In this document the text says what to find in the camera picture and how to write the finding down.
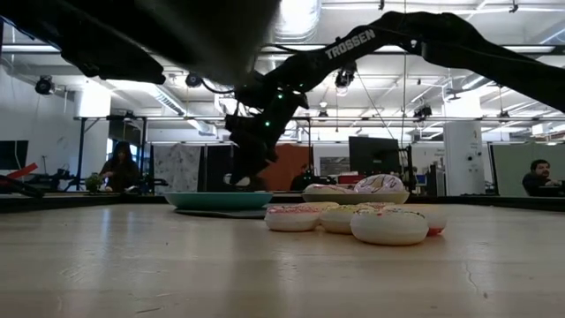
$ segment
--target woman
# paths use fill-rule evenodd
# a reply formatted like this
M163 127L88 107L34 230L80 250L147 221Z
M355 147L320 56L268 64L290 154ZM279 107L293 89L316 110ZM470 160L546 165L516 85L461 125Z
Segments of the woman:
M100 175L108 178L109 191L121 193L130 186L136 186L139 169L132 159L129 142L120 141L114 147L112 157L104 164Z

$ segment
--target ceiling pipe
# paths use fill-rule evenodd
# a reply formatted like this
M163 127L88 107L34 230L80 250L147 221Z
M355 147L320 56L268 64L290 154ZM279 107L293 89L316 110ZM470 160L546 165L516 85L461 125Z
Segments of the ceiling pipe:
M509 13L509 7L507 4L491 4L493 8L469 8L468 4L451 4L449 6L443 5L441 9L438 9L438 4L422 4L422 3L407 3L407 12L417 12L417 11L427 11L430 13L453 13L456 15L466 15L466 14L487 14L487 13ZM379 10L378 2L336 2L327 3L322 5L323 10ZM404 11L404 3L387 3L388 11ZM528 4L521 4L520 11L528 12L564 12L565 9L562 7L552 7L548 5L546 7L540 4L535 6L528 6Z

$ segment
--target security camera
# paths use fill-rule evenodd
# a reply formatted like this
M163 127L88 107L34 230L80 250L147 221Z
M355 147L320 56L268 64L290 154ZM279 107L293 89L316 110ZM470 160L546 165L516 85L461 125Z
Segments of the security camera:
M200 87L200 85L202 85L202 78L196 73L190 72L188 73L188 76L186 76L185 83L188 87Z
M42 75L35 83L35 92L39 95L52 95L55 93L55 84L50 75Z

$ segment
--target person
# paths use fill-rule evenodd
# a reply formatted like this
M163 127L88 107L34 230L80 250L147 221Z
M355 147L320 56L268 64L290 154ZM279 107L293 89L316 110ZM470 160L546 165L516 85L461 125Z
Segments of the person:
M114 147L112 157L104 164L100 175L108 179L108 190L124 192L130 186L137 185L139 169L133 161L130 143L120 141Z
M308 170L307 168L308 164L300 167L300 174L295 176L290 183L291 191L303 191L312 183L312 169Z
M530 196L560 196L562 182L549 177L551 165L544 159L534 160L530 172L522 179L522 186Z

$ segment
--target pillar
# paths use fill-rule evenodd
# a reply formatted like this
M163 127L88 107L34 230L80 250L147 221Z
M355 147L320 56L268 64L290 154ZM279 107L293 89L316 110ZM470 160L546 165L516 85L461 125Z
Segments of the pillar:
M481 117L478 95L446 102L446 117ZM447 195L485 193L482 131L479 121L448 122L443 127Z
M75 103L78 117L106 117L110 112L111 92L97 83L90 83L83 90L76 92ZM86 127L93 122L94 120L88 120ZM108 135L109 122L105 119L99 120L85 133L82 178L102 169L106 162Z

